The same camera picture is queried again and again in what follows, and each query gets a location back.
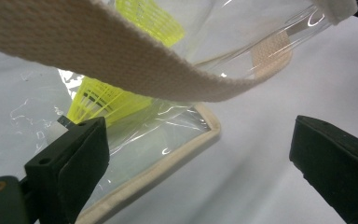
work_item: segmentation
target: beige fabric trim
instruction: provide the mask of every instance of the beige fabric trim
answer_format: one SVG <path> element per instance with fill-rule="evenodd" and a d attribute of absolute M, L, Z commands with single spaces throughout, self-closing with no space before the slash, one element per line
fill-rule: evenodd
<path fill-rule="evenodd" d="M 273 75 L 202 72 L 98 0 L 0 0 L 0 51 L 174 101 L 224 101 Z"/>

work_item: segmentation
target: clear plastic bag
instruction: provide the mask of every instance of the clear plastic bag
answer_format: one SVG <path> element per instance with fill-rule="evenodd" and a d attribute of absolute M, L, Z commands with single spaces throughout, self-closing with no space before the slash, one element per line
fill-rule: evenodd
<path fill-rule="evenodd" d="M 0 175 L 25 177 L 23 165 L 48 145 L 51 124 L 67 114 L 83 78 L 0 53 Z M 89 204 L 208 132 L 191 106 L 152 99 L 149 106 L 115 120 L 107 130 L 115 171 L 109 168 Z"/>
<path fill-rule="evenodd" d="M 68 115 L 79 111 L 68 118 L 78 123 L 104 116 L 108 126 L 109 166 L 84 209 L 211 130 L 192 103 L 144 97 L 69 71 L 59 72 L 74 99 Z M 116 99 L 120 94 L 129 95 Z"/>
<path fill-rule="evenodd" d="M 330 25 L 308 0 L 116 0 L 108 4 L 157 39 L 175 39 L 175 43 L 162 42 L 199 69 L 221 77 L 276 73 L 290 62 L 294 46 Z"/>

